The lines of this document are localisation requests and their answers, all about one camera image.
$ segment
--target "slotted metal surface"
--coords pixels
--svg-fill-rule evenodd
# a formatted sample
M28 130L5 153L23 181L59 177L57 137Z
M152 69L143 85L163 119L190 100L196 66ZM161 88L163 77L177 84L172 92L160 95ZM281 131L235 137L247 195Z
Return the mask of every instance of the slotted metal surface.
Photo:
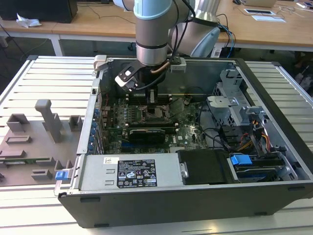
M271 98L313 151L313 101L282 67L268 62L247 62ZM255 105L260 105L251 89Z
M21 73L0 98L0 141L6 135L11 114L25 114L28 120L43 120L35 110L38 99L50 99L53 113L61 120L85 116L94 77L92 57L39 56L27 61Z

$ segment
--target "floor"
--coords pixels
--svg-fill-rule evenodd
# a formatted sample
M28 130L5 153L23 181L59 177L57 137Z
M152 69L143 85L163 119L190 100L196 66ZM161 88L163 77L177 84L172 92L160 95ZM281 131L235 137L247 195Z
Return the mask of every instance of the floor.
M14 40L26 54L54 55L50 40L35 38L14 38ZM130 43L97 42L97 53L93 52L91 41L62 40L62 45L66 56L95 56L97 54L135 55L135 51L128 50ZM243 48L240 51L236 51L232 56L243 58L246 61L260 61L263 53L264 51L260 49ZM293 66L294 53L292 51L275 51L274 54L267 53L265 58L265 61L279 62L292 76L299 73L299 70L296 70ZM26 58L12 40L9 40L8 48L0 48L0 93L25 60Z

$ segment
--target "aluminum profile table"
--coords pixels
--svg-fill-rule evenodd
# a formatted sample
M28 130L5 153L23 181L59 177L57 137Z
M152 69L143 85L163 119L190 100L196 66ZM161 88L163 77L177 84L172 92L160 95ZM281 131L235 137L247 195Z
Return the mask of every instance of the aluminum profile table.
M313 100L281 67L271 62L247 62L271 98L313 151ZM255 105L259 102L251 89L247 90Z
M52 99L55 104L52 110L57 110L61 119L67 119L72 112L84 115L93 80L92 64L92 57L40 56L37 60L26 61L0 96L1 136L3 137L7 130L6 121L12 112L22 110L27 118L41 119L33 108L33 101L38 98ZM310 146L310 142L306 139L312 134L313 126L311 122L313 115L310 115L312 107L308 106L312 105L310 97L305 95L305 92L280 66L267 62L248 62L248 65L282 111L287 110L285 114L299 134L308 133L302 138ZM248 92L257 105L256 98L251 91ZM293 102L297 103L293 107L297 107L299 112L291 113L295 108L288 108L288 104ZM83 229L60 204L54 196L53 189L54 185L0 188L0 234L313 234L313 199L295 201L272 216Z

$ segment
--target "desk leg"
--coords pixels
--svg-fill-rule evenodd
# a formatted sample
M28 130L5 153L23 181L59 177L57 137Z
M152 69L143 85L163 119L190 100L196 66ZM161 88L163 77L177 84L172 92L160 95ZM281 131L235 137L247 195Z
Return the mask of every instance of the desk leg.
M223 47L224 43L216 43L212 50L211 58L219 58Z
M8 47L8 43L6 42L5 37L0 37L0 45L3 48L7 48Z
M52 37L52 38L50 38L50 40L52 42L55 55L56 56L64 56L64 52L63 52L63 48L62 48L62 45L60 42L60 38L59 37Z

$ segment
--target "power supply label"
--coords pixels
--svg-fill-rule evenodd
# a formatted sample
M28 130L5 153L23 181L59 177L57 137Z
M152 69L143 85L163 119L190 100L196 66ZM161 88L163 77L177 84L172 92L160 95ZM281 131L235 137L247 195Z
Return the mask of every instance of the power supply label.
M157 186L157 170L154 159L118 161L117 186L140 188Z

